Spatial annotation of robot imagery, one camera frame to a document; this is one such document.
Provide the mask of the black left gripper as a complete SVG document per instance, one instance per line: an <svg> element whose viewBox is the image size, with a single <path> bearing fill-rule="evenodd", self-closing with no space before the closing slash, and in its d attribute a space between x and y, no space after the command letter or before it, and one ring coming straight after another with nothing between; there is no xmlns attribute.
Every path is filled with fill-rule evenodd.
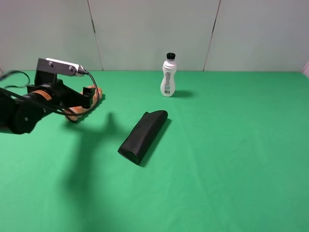
<svg viewBox="0 0 309 232"><path fill-rule="evenodd" d="M26 106L33 111L57 111L62 107L90 108L95 89L83 87L81 93L66 86L45 58L39 58L34 84L27 87Z"/></svg>

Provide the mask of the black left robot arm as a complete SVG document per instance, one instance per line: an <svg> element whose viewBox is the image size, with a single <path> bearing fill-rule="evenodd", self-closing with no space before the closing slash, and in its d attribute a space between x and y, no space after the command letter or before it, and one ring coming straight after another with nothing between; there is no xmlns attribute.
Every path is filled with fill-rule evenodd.
<svg viewBox="0 0 309 232"><path fill-rule="evenodd" d="M82 92L66 86L58 75L91 76L82 65L52 58L40 58L34 84L24 85L27 93L18 95L6 86L0 90L0 131L4 133L30 133L47 115L63 115L68 121L78 123L91 113L103 97L96 82L84 87Z"/></svg>

